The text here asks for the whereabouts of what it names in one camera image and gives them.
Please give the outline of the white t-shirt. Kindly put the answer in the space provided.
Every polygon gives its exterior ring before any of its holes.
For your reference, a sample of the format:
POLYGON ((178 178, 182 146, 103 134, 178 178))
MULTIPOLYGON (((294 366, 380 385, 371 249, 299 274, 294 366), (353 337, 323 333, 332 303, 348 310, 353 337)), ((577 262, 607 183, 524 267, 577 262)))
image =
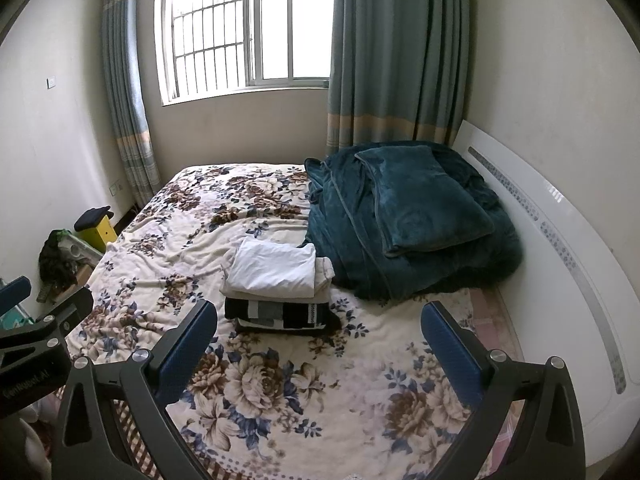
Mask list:
POLYGON ((316 250, 245 237, 236 250, 226 283, 232 292, 276 299, 314 296, 316 250))

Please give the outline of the yellow stool with cushion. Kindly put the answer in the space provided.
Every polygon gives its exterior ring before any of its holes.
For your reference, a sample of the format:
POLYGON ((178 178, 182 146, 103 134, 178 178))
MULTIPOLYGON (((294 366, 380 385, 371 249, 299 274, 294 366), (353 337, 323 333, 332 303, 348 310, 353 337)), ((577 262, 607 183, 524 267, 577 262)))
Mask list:
POLYGON ((110 206, 90 208, 74 223, 78 236, 99 252, 106 252, 108 243, 113 243, 117 235, 111 224, 114 212, 110 206))

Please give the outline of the white bed headboard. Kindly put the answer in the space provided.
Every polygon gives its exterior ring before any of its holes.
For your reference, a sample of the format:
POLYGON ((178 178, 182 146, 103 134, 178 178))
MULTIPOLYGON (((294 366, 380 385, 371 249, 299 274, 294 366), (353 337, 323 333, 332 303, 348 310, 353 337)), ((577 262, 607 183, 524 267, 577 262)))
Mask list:
POLYGON ((522 242, 521 265, 498 286, 522 355, 565 361, 586 461, 599 463, 639 420, 639 299, 597 231, 528 162, 469 122, 454 150, 498 195, 522 242))

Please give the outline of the floral bed blanket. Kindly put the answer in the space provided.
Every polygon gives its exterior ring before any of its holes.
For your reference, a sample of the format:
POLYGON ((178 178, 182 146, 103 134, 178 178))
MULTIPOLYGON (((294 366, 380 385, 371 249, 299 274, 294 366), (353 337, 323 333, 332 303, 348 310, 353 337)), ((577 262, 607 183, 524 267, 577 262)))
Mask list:
MULTIPOLYGON (((303 240, 307 191, 297 165, 179 171, 107 247, 70 353, 122 361, 198 300, 221 307, 242 240, 303 240)), ((241 333, 220 320, 168 414, 213 479, 423 479, 471 414, 421 334, 424 304, 332 288, 337 329, 320 336, 241 333)))

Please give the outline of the black grey folded garment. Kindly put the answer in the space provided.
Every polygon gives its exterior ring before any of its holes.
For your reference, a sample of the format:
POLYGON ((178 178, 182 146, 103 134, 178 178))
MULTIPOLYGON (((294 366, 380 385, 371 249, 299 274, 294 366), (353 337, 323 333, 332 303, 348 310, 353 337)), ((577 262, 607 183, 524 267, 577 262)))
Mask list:
POLYGON ((311 313, 320 310, 331 309, 328 304, 306 304, 306 302, 300 304, 299 302, 247 300, 230 297, 224 300, 224 316, 231 321, 235 321, 237 318, 242 318, 242 320, 258 320, 258 318, 284 320, 287 316, 296 314, 311 318, 311 313))

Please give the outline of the black bottom folded garment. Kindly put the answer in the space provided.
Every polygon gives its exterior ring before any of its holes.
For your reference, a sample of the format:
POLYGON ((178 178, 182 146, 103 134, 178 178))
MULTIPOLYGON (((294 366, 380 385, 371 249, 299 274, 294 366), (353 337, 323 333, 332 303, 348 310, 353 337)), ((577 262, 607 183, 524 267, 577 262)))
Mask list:
POLYGON ((320 310, 311 313, 311 318, 297 314, 289 315, 284 320, 276 320, 275 318, 242 320, 242 318, 237 318, 234 325, 238 332, 311 336, 333 334, 342 327, 342 322, 331 310, 320 310))

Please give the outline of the cream folded garment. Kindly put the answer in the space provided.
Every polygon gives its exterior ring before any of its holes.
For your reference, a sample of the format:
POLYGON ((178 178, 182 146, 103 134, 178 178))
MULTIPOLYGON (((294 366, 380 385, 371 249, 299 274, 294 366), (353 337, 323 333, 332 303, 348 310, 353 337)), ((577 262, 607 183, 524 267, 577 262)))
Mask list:
POLYGON ((246 284, 231 279, 231 271, 224 271, 220 291, 224 296, 247 300, 279 300, 284 302, 329 301, 329 289, 334 270, 329 258, 314 259, 314 272, 299 271, 277 263, 268 269, 250 271, 246 284))

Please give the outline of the teal folded pillow blanket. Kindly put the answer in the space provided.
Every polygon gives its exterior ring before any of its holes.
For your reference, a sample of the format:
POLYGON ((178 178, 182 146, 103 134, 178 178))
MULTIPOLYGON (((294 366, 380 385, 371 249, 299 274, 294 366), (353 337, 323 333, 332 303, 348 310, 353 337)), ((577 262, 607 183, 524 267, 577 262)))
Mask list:
POLYGON ((438 250, 495 231, 485 209, 449 177, 428 145, 382 146, 356 155, 373 184, 384 255, 438 250))

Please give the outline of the teal plush blanket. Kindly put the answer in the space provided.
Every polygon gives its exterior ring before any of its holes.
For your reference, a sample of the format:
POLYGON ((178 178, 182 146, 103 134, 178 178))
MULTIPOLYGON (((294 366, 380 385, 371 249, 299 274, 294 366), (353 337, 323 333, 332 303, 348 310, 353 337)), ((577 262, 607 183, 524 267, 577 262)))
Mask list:
POLYGON ((370 143, 342 148, 325 160, 308 158, 310 211, 306 239, 331 259, 334 282, 367 300, 406 300, 424 292, 484 288, 520 266, 523 246, 497 194, 480 173, 445 145, 430 141, 370 143), (369 148, 428 145, 436 160, 488 213, 495 231, 437 252, 384 255, 374 216, 373 184, 356 159, 369 148))

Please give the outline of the window with bars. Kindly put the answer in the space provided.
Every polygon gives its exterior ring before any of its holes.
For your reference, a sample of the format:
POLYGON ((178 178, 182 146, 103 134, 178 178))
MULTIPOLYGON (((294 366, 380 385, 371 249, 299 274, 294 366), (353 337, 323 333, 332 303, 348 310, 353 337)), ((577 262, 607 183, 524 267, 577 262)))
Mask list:
POLYGON ((334 0, 155 0, 164 104, 329 83, 334 0))

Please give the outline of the left teal curtain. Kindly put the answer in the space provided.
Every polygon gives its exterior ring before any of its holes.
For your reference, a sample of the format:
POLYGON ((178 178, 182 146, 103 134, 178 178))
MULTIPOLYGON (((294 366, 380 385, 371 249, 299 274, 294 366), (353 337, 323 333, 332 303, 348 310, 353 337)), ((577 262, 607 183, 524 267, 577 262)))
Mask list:
POLYGON ((143 103, 137 1, 103 0, 101 50, 108 109, 132 195, 144 207, 160 190, 160 173, 143 103))

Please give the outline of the teal curtain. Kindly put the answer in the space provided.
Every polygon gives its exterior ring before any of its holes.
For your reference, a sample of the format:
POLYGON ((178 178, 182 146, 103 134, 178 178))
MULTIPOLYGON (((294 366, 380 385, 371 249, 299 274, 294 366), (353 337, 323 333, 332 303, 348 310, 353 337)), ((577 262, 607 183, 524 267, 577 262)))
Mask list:
POLYGON ((462 122, 471 0, 334 0, 326 149, 449 145, 462 122))
POLYGON ((108 109, 132 195, 144 207, 160 190, 160 173, 143 103, 137 1, 103 0, 101 50, 108 109))

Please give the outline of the right teal curtain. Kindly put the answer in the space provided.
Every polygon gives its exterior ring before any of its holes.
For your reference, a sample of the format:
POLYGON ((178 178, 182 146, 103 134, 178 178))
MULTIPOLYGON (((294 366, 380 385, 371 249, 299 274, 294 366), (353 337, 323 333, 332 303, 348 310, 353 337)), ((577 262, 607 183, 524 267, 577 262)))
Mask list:
POLYGON ((326 149, 449 145, 462 122, 471 0, 334 0, 326 149))

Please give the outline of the dark clutter by wall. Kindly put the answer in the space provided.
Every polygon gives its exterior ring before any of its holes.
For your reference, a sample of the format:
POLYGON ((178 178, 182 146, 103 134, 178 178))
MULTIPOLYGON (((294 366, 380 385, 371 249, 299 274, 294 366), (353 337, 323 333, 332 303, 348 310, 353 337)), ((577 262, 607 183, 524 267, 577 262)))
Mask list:
POLYGON ((85 286, 103 254, 69 230, 53 230, 38 257, 38 304, 58 304, 85 286))

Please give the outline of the wall power outlet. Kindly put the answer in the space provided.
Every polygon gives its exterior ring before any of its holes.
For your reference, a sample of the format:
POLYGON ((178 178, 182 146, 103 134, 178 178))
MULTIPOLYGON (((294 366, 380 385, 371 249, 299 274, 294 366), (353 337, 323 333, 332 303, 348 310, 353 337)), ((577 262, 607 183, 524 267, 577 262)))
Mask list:
POLYGON ((122 184, 119 180, 116 180, 110 185, 111 196, 116 196, 122 190, 122 184))

